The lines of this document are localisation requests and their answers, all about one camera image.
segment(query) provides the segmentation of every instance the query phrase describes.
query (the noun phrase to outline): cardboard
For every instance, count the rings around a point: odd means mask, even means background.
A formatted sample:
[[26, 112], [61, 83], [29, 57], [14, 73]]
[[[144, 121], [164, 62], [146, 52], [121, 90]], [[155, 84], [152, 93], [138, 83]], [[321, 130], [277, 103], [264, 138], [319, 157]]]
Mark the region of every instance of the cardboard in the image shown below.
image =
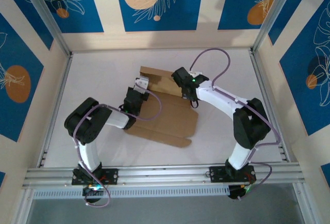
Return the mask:
[[[152, 121], [137, 120], [125, 132], [179, 148], [190, 145], [188, 137], [195, 133], [198, 113], [190, 107], [189, 100], [181, 98], [181, 89], [172, 79], [172, 72], [141, 67], [140, 74], [149, 78], [148, 89], [160, 98], [162, 112]], [[142, 104], [140, 117], [149, 118], [158, 111], [159, 103], [150, 95]]]

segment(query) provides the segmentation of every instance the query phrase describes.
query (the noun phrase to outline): white table surface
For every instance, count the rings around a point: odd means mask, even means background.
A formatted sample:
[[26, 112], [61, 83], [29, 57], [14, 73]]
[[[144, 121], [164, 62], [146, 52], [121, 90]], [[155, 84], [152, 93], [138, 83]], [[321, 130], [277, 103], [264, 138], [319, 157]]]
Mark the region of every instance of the white table surface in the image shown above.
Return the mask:
[[[74, 54], [61, 100], [45, 167], [75, 167], [78, 162], [72, 138], [64, 128], [66, 117], [87, 97], [118, 107], [127, 87], [133, 86], [140, 66], [175, 71], [189, 69], [202, 50], [126, 50]], [[262, 99], [260, 88], [247, 49], [228, 49], [232, 64], [216, 85], [242, 98]], [[219, 74], [227, 58], [219, 51], [204, 54], [194, 70], [210, 79]], [[235, 146], [233, 122], [213, 106], [200, 102], [196, 133], [192, 144], [176, 148], [125, 134], [116, 127], [104, 126], [94, 141], [104, 166], [193, 165], [223, 163]], [[263, 142], [274, 142], [270, 132]], [[256, 162], [282, 161], [277, 146], [257, 151]]]

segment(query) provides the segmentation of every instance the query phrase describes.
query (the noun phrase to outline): white floor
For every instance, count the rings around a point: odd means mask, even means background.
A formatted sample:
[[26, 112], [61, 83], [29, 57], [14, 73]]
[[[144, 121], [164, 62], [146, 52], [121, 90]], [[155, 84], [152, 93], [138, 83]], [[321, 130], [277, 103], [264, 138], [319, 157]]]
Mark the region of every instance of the white floor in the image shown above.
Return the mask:
[[[127, 87], [133, 86], [140, 66], [175, 71], [189, 69], [202, 50], [139, 50], [75, 54], [61, 100], [45, 167], [75, 167], [78, 159], [72, 138], [64, 128], [66, 117], [87, 97], [112, 106], [122, 104]], [[217, 85], [242, 98], [262, 99], [248, 50], [227, 50], [232, 58], [229, 70]], [[194, 70], [202, 71], [210, 79], [220, 73], [227, 58], [219, 51], [204, 54]], [[154, 141], [130, 136], [123, 130], [105, 126], [97, 142], [100, 160], [104, 166], [186, 165], [223, 163], [230, 156], [235, 139], [233, 122], [221, 111], [200, 103], [196, 111], [199, 120], [192, 144], [176, 148]], [[274, 142], [269, 133], [263, 142]], [[282, 161], [277, 146], [256, 152], [253, 161]]]

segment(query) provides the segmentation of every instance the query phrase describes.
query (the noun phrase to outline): flattened cardboard box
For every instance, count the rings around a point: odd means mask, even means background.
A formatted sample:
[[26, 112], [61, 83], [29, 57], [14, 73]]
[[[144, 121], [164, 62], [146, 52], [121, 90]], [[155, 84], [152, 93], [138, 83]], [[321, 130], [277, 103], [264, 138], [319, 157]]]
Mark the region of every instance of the flattened cardboard box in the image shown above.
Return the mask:
[[[191, 109], [189, 100], [181, 98], [181, 88], [172, 79], [172, 72], [141, 67], [140, 74], [149, 78], [148, 89], [160, 98], [162, 112], [152, 121], [137, 120], [125, 132], [179, 148], [190, 145], [188, 137], [195, 133], [198, 113]], [[140, 117], [149, 118], [158, 111], [159, 103], [150, 94], [142, 104]]]

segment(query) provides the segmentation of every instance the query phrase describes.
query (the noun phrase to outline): aluminum rail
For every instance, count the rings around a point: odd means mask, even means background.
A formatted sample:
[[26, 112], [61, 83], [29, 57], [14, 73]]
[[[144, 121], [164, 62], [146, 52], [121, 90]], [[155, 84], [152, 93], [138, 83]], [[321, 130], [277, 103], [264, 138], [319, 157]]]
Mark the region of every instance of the aluminum rail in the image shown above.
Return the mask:
[[[265, 183], [304, 183], [304, 176], [299, 163], [269, 163], [273, 173]], [[214, 185], [206, 172], [210, 166], [141, 166], [141, 167], [105, 167], [118, 168], [118, 183], [116, 187], [150, 187], [150, 186], [184, 186], [184, 185]], [[269, 172], [267, 166], [254, 166], [257, 182], [260, 182]], [[73, 168], [31, 168], [27, 170], [23, 188], [41, 189], [52, 187], [82, 187], [72, 186]]]

